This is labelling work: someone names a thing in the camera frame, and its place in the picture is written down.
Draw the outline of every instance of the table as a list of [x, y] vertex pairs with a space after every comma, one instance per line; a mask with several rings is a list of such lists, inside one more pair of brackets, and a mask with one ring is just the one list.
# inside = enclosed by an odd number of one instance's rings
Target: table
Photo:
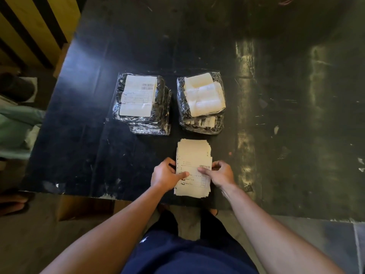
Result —
[[[365, 220], [364, 7], [360, 0], [88, 0], [21, 188], [134, 200], [181, 138], [207, 139], [213, 160], [271, 214]], [[178, 124], [177, 77], [220, 71], [225, 127]], [[130, 133], [111, 106], [118, 73], [163, 76], [171, 135]], [[229, 208], [207, 200], [163, 202]]]

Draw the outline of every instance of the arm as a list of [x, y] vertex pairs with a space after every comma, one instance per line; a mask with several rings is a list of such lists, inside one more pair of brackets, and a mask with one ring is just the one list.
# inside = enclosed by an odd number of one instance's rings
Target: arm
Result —
[[198, 170], [222, 190], [268, 273], [343, 273], [326, 255], [260, 208], [234, 182], [231, 167], [216, 161]]
[[162, 196], [189, 173], [175, 174], [170, 158], [156, 166], [151, 187], [129, 206], [84, 234], [42, 272], [120, 273]]

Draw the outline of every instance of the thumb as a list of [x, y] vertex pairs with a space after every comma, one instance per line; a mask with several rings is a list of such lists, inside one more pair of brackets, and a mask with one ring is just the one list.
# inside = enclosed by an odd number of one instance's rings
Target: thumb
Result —
[[209, 177], [212, 174], [212, 170], [203, 167], [198, 167], [198, 171], [204, 175], [208, 175]]
[[189, 176], [190, 173], [185, 171], [185, 172], [181, 172], [179, 174], [176, 174], [176, 177], [179, 179], [179, 180], [182, 180], [182, 179], [185, 179], [187, 176]]

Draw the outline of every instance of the person's left hand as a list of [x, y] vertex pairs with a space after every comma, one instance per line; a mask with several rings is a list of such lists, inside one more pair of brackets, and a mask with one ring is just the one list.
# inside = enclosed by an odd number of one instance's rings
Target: person's left hand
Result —
[[151, 186], [160, 187], [164, 193], [173, 189], [179, 180], [189, 176], [189, 172], [176, 174], [176, 171], [169, 164], [175, 166], [176, 162], [171, 158], [166, 158], [155, 167], [151, 178]]

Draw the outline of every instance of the person's right hand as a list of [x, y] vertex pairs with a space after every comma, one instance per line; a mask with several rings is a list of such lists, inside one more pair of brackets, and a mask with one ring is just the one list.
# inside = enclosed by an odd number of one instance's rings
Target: person's right hand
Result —
[[222, 191], [225, 186], [236, 185], [230, 165], [222, 160], [213, 162], [212, 170], [198, 167], [198, 171], [204, 175], [208, 175], [212, 179], [212, 182]]

